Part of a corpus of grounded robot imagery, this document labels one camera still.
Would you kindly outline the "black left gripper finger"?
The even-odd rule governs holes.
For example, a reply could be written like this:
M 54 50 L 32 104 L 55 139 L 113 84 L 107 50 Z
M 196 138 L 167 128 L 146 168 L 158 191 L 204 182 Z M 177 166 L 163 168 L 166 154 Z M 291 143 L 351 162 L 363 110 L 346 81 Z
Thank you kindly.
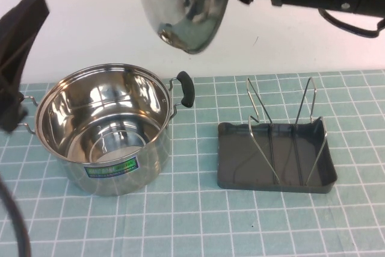
M 26 59 L 49 15 L 46 0 L 21 0 L 1 17 L 1 87 L 18 91 Z

